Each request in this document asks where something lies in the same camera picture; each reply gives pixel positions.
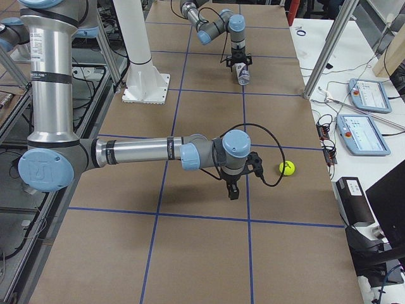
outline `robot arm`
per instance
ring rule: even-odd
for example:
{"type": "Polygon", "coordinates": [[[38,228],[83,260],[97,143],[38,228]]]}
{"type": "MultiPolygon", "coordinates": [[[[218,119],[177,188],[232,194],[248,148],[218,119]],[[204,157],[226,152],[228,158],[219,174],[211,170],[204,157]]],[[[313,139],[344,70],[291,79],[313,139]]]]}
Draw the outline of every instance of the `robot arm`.
{"type": "MultiPolygon", "coordinates": [[[[204,136],[129,142],[79,139],[72,127],[71,39],[79,21],[89,17],[91,0],[19,1],[24,4],[22,20],[30,29],[32,55],[34,132],[18,164],[28,185],[51,192],[70,185],[83,172],[105,165],[181,160],[185,170],[216,167],[219,179],[227,182],[229,198],[234,200],[239,196],[237,181],[241,175],[255,172],[263,176],[261,160],[250,153],[250,138],[241,130],[230,130],[212,141],[204,136]]],[[[234,16],[229,11],[223,14],[230,19],[234,16]]]]}
{"type": "Polygon", "coordinates": [[[207,0],[180,0],[180,11],[197,30],[197,36],[203,45],[209,44],[224,32],[230,33],[231,55],[227,56],[227,67],[236,67],[238,83],[242,86],[249,83],[250,75],[247,66],[252,64],[252,57],[246,54],[245,19],[229,9],[223,9],[218,19],[209,23],[198,10],[207,0]]]}
{"type": "Polygon", "coordinates": [[[5,18],[0,21],[0,47],[10,52],[16,45],[28,43],[30,33],[24,23],[15,17],[5,18]]]}

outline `white desk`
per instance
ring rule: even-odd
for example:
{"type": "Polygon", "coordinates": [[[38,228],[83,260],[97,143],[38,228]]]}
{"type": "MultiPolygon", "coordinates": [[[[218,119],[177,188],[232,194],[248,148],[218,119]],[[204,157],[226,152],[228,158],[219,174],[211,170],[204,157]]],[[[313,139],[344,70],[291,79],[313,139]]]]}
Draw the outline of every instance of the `white desk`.
{"type": "MultiPolygon", "coordinates": [[[[305,83],[309,79],[307,76],[311,74],[311,70],[306,69],[313,69],[325,43],[325,37],[331,26],[332,21],[330,20],[295,19],[293,26],[290,28],[300,67],[305,68],[301,70],[305,83]],[[301,27],[300,29],[304,30],[306,35],[297,35],[296,27],[301,27]]],[[[379,79],[374,76],[372,67],[377,62],[377,59],[372,59],[373,56],[374,53],[369,47],[356,22],[349,22],[329,60],[329,64],[331,64],[333,68],[330,70],[325,69],[325,75],[322,75],[317,87],[321,87],[325,90],[330,81],[348,83],[351,78],[359,78],[360,76],[362,79],[387,80],[379,79]],[[367,66],[362,65],[368,61],[370,62],[367,66]],[[330,73],[333,71],[353,69],[359,65],[362,66],[353,71],[330,73]]],[[[388,97],[398,96],[398,92],[391,82],[385,82],[384,86],[388,97]]],[[[339,101],[345,100],[349,92],[347,84],[336,84],[333,82],[329,83],[328,91],[332,94],[334,99],[339,101]]],[[[316,89],[312,94],[311,99],[324,101],[325,94],[316,89]]],[[[346,99],[346,103],[351,105],[350,97],[346,99]]],[[[390,103],[392,113],[379,115],[398,124],[405,125],[404,101],[401,98],[391,99],[390,103]]],[[[338,104],[329,103],[329,105],[336,110],[340,109],[340,105],[338,104]]],[[[321,115],[328,113],[334,118],[336,117],[336,112],[324,104],[311,103],[311,106],[313,110],[318,111],[321,115]]],[[[340,114],[353,113],[356,112],[348,108],[343,108],[340,111],[340,114]]],[[[318,120],[316,112],[314,112],[314,119],[315,121],[318,120]]],[[[325,118],[325,120],[322,120],[321,122],[328,122],[328,119],[325,118]]],[[[399,132],[398,129],[385,125],[378,120],[375,120],[375,122],[383,134],[399,132]]],[[[335,166],[335,174],[332,182],[337,181],[342,176],[355,176],[359,178],[363,189],[366,190],[405,159],[405,135],[385,137],[391,150],[389,156],[353,156],[347,150],[338,133],[333,132],[334,130],[335,124],[333,123],[329,134],[332,139],[335,139],[338,164],[335,166]]],[[[372,238],[371,227],[365,227],[364,229],[361,229],[361,232],[369,238],[372,238]]],[[[384,288],[384,291],[387,293],[383,295],[382,304],[404,302],[404,285],[387,286],[384,288]]]]}

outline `tennis ball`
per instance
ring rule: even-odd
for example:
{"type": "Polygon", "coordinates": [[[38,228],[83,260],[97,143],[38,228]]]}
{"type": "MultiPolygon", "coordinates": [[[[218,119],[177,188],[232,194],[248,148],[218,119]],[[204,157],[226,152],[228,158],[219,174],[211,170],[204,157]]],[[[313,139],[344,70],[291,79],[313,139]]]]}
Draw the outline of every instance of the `tennis ball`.
{"type": "Polygon", "coordinates": [[[283,166],[283,163],[281,163],[280,166],[278,166],[280,173],[283,172],[283,167],[285,167],[284,175],[286,176],[292,175],[296,171],[296,166],[290,160],[285,161],[285,166],[283,166]]]}

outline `blue cable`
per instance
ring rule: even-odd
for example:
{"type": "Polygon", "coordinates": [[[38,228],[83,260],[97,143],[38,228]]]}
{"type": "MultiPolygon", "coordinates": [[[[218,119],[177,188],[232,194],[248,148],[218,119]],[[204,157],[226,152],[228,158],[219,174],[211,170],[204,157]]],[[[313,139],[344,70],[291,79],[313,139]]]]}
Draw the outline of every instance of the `blue cable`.
{"type": "Polygon", "coordinates": [[[378,292],[380,293],[380,296],[378,297],[377,304],[381,304],[381,298],[382,298],[382,294],[383,294],[383,291],[384,291],[384,286],[385,286],[385,284],[386,284],[387,281],[388,281],[388,277],[390,276],[390,274],[391,274],[396,268],[399,268],[399,267],[401,267],[401,264],[396,265],[395,267],[392,267],[392,268],[390,269],[390,271],[388,271],[387,274],[385,275],[384,281],[383,281],[383,283],[382,283],[382,285],[381,285],[381,289],[378,291],[378,292]]]}

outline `black box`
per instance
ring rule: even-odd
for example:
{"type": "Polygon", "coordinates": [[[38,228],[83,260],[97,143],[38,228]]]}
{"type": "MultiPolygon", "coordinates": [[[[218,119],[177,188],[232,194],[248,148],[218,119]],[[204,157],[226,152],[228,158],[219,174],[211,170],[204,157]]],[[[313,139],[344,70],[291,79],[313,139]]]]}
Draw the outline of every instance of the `black box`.
{"type": "Polygon", "coordinates": [[[357,177],[342,177],[335,185],[344,209],[342,216],[347,221],[346,224],[366,227],[375,223],[357,177]]]}

